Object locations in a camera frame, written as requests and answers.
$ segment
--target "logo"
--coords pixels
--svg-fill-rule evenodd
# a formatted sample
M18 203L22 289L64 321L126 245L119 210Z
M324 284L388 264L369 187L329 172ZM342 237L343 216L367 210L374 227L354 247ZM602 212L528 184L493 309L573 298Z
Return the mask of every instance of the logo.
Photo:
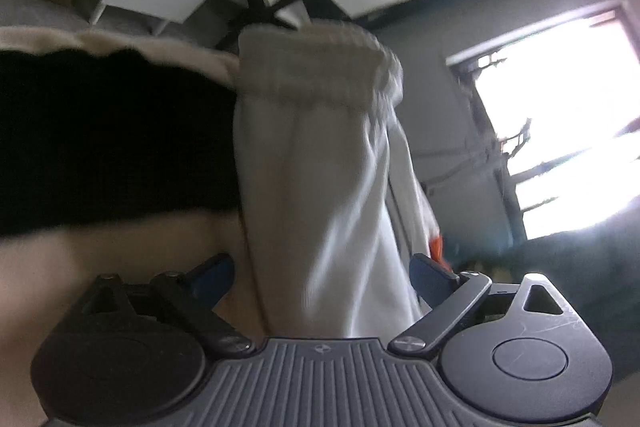
M316 351L316 353L324 355L325 353L331 351L331 347L327 346L326 344L318 344L316 347L314 347L314 350Z

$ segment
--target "window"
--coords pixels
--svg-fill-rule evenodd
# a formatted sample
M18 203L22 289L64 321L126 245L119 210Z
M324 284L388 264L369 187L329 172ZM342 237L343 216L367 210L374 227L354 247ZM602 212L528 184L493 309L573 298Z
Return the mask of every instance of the window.
M640 195L640 63L618 10L467 61L529 239L588 227Z

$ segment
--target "wall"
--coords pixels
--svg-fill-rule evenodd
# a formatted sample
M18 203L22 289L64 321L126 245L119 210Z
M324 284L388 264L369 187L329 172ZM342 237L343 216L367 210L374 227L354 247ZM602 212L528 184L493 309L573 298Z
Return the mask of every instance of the wall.
M398 107L412 149L473 148L479 135L465 97L445 60L476 44L568 10L606 0L438 0L376 31L398 54L404 69L404 100ZM637 21L640 0L627 0ZM418 179L448 171L464 156L414 159ZM472 182L458 181L430 197L444 232L473 250L500 251L511 234L490 170Z

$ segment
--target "orange object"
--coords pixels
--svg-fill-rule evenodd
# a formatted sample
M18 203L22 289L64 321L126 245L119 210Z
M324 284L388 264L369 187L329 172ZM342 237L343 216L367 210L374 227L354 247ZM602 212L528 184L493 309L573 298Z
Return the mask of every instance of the orange object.
M449 263L444 259L443 250L444 244L441 235L429 241L429 252L431 253L431 258L447 270L453 271L449 266Z

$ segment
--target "beige fabric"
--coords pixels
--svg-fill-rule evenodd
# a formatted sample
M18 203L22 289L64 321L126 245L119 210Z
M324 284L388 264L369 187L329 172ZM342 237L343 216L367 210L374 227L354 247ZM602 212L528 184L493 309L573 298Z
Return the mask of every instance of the beige fabric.
M232 55L177 41L0 28L0 49L44 54L69 48L94 55L135 48L151 62L184 66L227 86L238 68ZM46 419L31 387L31 359L96 275L116 272L126 282L147 282L165 270L189 270L221 251L234 258L237 278L216 311L243 333L260 339L265 331L238 213L176 212L0 241L0 425L36 427Z

